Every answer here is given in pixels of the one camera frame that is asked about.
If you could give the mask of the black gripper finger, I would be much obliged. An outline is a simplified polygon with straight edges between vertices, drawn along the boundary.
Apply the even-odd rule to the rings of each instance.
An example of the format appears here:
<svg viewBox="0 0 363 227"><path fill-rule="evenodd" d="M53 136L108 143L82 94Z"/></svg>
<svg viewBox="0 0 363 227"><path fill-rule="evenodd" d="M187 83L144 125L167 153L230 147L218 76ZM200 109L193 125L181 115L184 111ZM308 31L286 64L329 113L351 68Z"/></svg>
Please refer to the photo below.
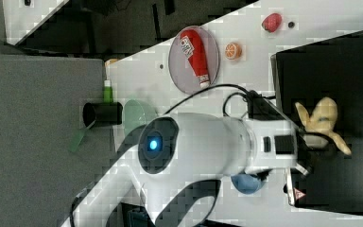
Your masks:
<svg viewBox="0 0 363 227"><path fill-rule="evenodd" d="M333 160L337 156L337 150L335 148L327 149L310 149L307 151L307 168L314 170L316 166L321 163L325 163Z"/></svg>
<svg viewBox="0 0 363 227"><path fill-rule="evenodd" d="M303 140L329 140L329 137L325 134L316 131L306 131L304 128L299 128L298 134Z"/></svg>

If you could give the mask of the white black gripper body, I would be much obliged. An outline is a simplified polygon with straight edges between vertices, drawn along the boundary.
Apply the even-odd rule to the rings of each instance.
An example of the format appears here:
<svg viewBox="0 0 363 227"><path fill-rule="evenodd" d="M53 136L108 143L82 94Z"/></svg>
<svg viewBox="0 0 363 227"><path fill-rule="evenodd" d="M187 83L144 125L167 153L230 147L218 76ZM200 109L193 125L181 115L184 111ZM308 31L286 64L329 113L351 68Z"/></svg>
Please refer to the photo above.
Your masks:
<svg viewBox="0 0 363 227"><path fill-rule="evenodd" d="M303 148L299 145L299 128L292 121L247 119L245 126L251 142L247 174L299 166L298 155Z"/></svg>

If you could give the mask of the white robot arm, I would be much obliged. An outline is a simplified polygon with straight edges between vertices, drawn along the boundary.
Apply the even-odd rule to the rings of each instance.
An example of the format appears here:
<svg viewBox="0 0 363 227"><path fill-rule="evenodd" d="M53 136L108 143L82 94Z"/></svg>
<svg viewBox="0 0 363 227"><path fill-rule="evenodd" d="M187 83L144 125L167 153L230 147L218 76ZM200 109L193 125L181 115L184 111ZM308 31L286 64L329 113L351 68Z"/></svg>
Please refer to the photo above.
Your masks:
<svg viewBox="0 0 363 227"><path fill-rule="evenodd" d="M284 117L166 114L125 137L112 165L75 197L60 227L106 227L131 189L155 227L194 227L214 210L223 179L251 194L272 170L308 175L311 156L333 145L326 134Z"/></svg>

